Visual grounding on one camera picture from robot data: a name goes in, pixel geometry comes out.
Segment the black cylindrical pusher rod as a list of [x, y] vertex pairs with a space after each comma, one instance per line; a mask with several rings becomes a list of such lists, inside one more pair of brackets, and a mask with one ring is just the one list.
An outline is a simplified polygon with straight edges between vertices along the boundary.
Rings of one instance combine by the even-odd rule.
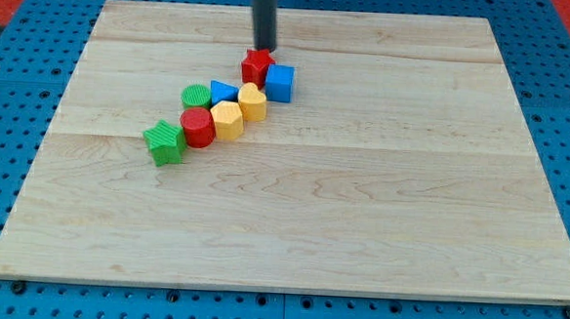
[[254, 48], [274, 52], [277, 47], [277, 1], [251, 0]]

